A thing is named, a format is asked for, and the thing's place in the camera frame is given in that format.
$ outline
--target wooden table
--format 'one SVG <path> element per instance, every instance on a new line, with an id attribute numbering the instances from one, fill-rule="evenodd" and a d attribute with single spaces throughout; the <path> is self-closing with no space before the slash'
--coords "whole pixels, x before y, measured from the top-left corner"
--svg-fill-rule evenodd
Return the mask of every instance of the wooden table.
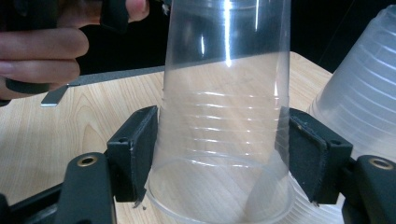
<path id="1" fill-rule="evenodd" d="M 290 55 L 290 107 L 306 110 L 331 74 Z M 0 108 L 0 192 L 14 204 L 63 182 L 67 163 L 104 152 L 107 140 L 142 107 L 159 105 L 163 72 L 70 88 L 56 107 L 40 107 L 44 94 Z M 133 209 L 117 203 L 119 223 L 177 223 L 148 199 Z"/>

